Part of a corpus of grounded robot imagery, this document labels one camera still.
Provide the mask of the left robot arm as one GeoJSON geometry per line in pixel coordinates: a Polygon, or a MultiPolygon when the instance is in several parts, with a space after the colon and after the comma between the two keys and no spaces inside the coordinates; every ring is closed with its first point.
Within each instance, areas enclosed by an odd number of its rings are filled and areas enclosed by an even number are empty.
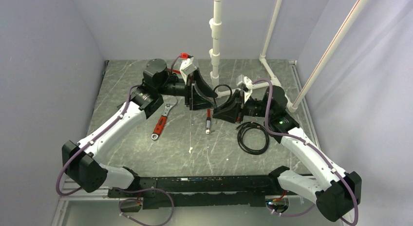
{"type": "Polygon", "coordinates": [[[183,97],[191,111],[216,107],[213,98],[218,95],[204,81],[193,56],[183,61],[179,72],[177,75],[168,68],[163,59],[150,60],[143,70],[142,83],[129,89],[125,102],[110,119],[80,141],[62,146],[63,168],[59,175],[68,175],[79,190],[87,193],[104,186],[135,196],[140,190],[138,174],[128,167],[103,164],[113,146],[163,106],[164,95],[183,97]]]}

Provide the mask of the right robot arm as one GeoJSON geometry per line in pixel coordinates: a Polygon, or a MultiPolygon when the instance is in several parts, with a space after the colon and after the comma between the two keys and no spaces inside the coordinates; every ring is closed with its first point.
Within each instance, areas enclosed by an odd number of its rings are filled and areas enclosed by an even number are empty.
{"type": "Polygon", "coordinates": [[[210,86],[206,89],[208,108],[215,119],[230,123],[242,122],[245,116],[264,118],[264,129],[269,136],[290,150],[310,171],[313,179],[280,167],[275,177],[268,181],[273,194],[292,191],[309,200],[329,221],[342,220],[355,226],[359,220],[361,177],[347,172],[323,153],[305,134],[298,122],[286,111],[288,98],[282,87],[270,79],[252,81],[244,75],[237,79],[238,89],[231,90],[227,101],[217,105],[217,93],[210,86]]]}

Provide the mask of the white diagonal pole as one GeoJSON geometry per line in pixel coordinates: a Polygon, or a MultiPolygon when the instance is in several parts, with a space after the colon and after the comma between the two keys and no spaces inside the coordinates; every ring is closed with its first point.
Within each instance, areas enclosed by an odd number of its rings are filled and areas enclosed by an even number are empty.
{"type": "Polygon", "coordinates": [[[339,27],[338,31],[334,35],[333,39],[331,40],[330,44],[327,46],[325,52],[321,56],[317,65],[315,66],[314,70],[309,76],[308,80],[304,84],[296,100],[293,102],[291,106],[292,112],[294,112],[297,109],[298,105],[304,100],[311,86],[314,84],[315,80],[318,78],[319,74],[324,69],[332,54],[335,52],[338,45],[341,43],[341,41],[347,34],[348,30],[353,25],[353,23],[355,22],[355,20],[357,19],[357,17],[359,16],[359,14],[361,13],[368,1],[369,0],[357,0],[355,2],[351,10],[349,11],[348,15],[344,19],[343,23],[339,27]]]}

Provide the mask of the red handled adjustable wrench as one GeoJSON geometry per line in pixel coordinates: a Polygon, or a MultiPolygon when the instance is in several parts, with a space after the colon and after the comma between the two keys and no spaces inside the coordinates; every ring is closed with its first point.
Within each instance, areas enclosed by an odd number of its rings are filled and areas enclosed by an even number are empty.
{"type": "Polygon", "coordinates": [[[177,104],[177,102],[178,102],[178,99],[175,96],[168,96],[166,99],[164,99],[164,110],[151,134],[151,139],[153,141],[157,141],[159,139],[166,125],[168,115],[171,109],[177,104]]]}

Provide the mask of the white PVC pipe frame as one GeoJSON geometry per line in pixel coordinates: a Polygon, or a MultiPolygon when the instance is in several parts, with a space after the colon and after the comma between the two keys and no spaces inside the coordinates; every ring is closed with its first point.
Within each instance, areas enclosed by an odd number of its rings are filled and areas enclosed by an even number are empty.
{"type": "Polygon", "coordinates": [[[209,21],[213,84],[219,82],[221,57],[257,59],[276,82],[268,60],[295,60],[303,50],[307,32],[300,30],[305,24],[300,5],[304,0],[213,1],[213,18],[209,21]]]}

